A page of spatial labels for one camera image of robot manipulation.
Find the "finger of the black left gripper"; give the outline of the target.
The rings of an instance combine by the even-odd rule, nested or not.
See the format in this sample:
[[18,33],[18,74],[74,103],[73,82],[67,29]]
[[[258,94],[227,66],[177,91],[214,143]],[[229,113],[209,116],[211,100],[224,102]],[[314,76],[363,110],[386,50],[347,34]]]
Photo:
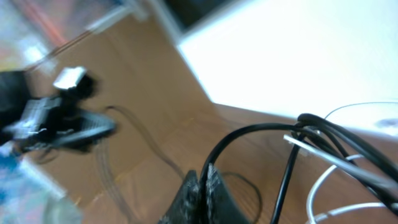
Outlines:
[[100,139],[112,135],[116,123],[110,117],[88,110],[78,110],[76,115],[62,118],[55,128],[51,146],[67,149],[89,149]]

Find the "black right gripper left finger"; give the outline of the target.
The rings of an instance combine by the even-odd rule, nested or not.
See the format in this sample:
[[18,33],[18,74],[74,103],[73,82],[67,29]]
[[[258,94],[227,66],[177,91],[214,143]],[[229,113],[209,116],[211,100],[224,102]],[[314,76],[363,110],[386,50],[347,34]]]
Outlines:
[[195,224],[200,222],[200,184],[197,172],[188,171],[169,209],[158,224]]

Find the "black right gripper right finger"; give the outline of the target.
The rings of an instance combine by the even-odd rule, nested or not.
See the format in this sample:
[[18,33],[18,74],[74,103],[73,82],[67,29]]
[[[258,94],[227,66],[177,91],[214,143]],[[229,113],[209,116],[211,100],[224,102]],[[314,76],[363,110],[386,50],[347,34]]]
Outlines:
[[233,200],[221,173],[210,164],[206,180],[206,220],[210,224],[247,224],[249,220]]

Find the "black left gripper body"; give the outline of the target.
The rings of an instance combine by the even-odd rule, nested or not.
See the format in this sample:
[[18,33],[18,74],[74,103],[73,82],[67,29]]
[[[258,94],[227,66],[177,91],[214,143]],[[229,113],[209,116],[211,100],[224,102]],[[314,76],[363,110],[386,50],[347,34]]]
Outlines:
[[40,149],[50,147],[55,128],[73,102],[60,96],[2,99],[2,148]]

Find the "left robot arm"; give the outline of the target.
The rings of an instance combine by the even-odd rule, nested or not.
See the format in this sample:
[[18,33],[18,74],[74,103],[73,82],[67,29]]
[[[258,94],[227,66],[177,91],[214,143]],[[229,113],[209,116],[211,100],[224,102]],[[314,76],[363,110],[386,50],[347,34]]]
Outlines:
[[43,98],[33,96],[25,75],[1,72],[1,144],[17,143],[24,152],[49,147],[86,153],[114,133],[111,118],[79,106],[96,90],[86,68],[64,68],[53,83],[57,93]]

